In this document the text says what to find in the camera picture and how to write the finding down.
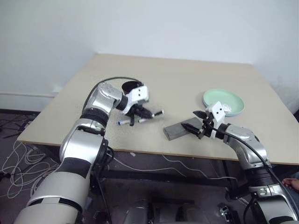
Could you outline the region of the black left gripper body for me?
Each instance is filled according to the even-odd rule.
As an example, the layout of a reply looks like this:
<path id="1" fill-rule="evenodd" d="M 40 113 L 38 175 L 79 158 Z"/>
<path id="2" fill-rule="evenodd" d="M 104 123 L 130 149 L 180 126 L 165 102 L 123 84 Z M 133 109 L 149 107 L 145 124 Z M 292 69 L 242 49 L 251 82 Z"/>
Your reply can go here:
<path id="1" fill-rule="evenodd" d="M 142 109 L 145 109 L 145 108 L 143 107 L 143 105 L 134 104 L 134 105 L 131 106 L 130 110 L 131 109 L 135 109 L 135 115 L 139 116 L 139 111 L 142 110 Z"/>

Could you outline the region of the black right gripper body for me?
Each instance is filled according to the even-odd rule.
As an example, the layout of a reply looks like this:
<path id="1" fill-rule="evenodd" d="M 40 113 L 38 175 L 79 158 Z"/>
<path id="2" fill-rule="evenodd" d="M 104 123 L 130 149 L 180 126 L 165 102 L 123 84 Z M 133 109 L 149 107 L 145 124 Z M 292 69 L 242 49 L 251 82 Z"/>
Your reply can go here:
<path id="1" fill-rule="evenodd" d="M 199 131 L 198 138 L 202 139 L 205 136 L 210 138 L 214 128 L 214 122 L 213 122 L 214 118 L 213 116 L 211 117 L 205 116 L 200 118 L 202 119 L 202 127 Z"/>

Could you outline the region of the bystander's bare hand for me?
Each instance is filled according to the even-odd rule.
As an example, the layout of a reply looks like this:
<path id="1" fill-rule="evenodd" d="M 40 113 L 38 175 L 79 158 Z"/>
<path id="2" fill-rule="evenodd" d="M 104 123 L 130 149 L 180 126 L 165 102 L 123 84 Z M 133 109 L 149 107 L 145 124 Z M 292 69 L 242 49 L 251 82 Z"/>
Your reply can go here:
<path id="1" fill-rule="evenodd" d="M 299 179 L 297 178 L 285 178 L 282 183 L 289 188 L 299 190 Z"/>

